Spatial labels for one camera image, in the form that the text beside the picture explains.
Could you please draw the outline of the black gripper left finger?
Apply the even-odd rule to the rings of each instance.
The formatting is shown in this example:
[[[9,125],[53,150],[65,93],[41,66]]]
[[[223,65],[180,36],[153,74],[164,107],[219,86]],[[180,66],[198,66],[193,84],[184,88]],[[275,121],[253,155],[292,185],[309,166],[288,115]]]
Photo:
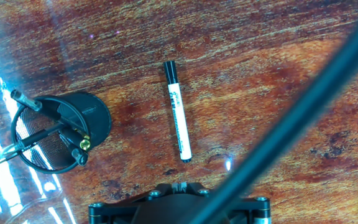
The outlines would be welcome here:
[[[116,218],[123,217],[124,222],[131,223],[141,205],[174,193],[179,193],[179,183],[158,184],[152,190],[117,203],[94,202],[88,206],[88,221],[90,224],[114,223]]]

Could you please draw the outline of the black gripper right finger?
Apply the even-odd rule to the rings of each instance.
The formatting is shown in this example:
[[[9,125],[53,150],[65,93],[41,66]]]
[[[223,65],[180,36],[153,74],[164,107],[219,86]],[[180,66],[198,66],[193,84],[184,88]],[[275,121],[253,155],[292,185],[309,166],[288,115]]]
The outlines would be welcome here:
[[[188,184],[185,194],[178,196],[180,203],[179,217],[182,218],[205,200],[215,195],[214,189],[204,188],[199,183]],[[209,211],[212,219],[196,223],[271,223],[270,199],[264,196],[238,197],[230,205],[221,206],[219,210]]]

